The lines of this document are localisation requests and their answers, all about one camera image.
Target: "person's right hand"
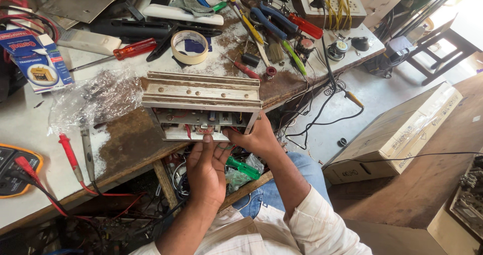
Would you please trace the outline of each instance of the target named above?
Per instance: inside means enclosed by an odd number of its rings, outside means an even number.
[[[243,135],[235,132],[232,129],[224,129],[223,134],[230,139],[230,141],[240,147],[245,148],[249,152],[262,157],[267,160],[270,157],[284,153],[280,143],[273,134],[271,124],[263,111],[260,112],[262,118],[255,121],[252,132],[248,135]]]

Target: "stool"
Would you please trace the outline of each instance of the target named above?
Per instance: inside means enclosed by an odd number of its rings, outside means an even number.
[[[424,36],[423,38],[419,39],[417,42],[416,49],[409,54],[407,58],[407,62],[410,63],[413,67],[418,69],[421,73],[423,73],[427,78],[422,82],[422,85],[428,85],[433,80],[437,79],[446,71],[450,70],[455,65],[459,64],[464,59],[468,58],[470,55],[475,53],[476,51],[481,52],[481,50],[476,47],[474,44],[470,43],[465,37],[461,36],[459,31],[462,29],[460,26],[458,27],[458,32],[452,29],[453,27],[453,20],[450,22],[442,25],[441,27],[433,30],[428,35]],[[445,39],[450,42],[452,45],[456,47],[456,49],[450,54],[440,58],[438,55],[434,54],[428,48],[439,40]],[[436,62],[431,66],[431,69],[436,69],[434,73],[431,73],[426,67],[421,65],[419,62],[414,60],[413,56],[420,53],[421,51],[427,53],[431,58],[433,58]]]

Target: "green wire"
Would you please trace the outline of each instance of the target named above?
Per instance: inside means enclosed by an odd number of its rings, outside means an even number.
[[[228,147],[225,147],[225,148],[220,147],[220,144],[218,144],[217,146],[221,149],[230,149],[230,148],[234,148],[236,145],[231,145],[231,146],[228,146]]]

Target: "blue jeans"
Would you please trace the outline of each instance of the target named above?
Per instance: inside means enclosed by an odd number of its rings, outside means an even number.
[[[307,180],[308,183],[319,192],[319,194],[332,206],[329,200],[329,195],[327,194],[327,188],[324,181],[324,175],[322,169],[307,155],[302,155],[300,153],[288,152],[288,157],[292,160],[295,166],[299,169],[302,176]],[[245,206],[249,201],[249,197],[244,196],[239,201],[233,203],[233,208],[239,209]],[[284,204],[281,201],[280,194],[278,193],[275,181],[271,179],[266,184],[263,184],[256,190],[252,192],[252,201],[243,209],[240,210],[240,214],[243,217],[251,216],[255,218],[260,211],[261,203],[270,205],[279,210],[285,211]]]

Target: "masking tape roll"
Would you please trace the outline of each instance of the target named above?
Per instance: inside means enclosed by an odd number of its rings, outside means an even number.
[[[175,47],[179,42],[186,39],[200,43],[201,45],[203,45],[205,50],[203,50],[203,52],[200,54],[192,56],[181,54],[179,51],[176,50]],[[187,65],[196,65],[204,61],[208,56],[208,41],[204,36],[195,31],[180,31],[174,34],[171,38],[171,50],[173,51],[174,58],[176,58],[178,61]]]

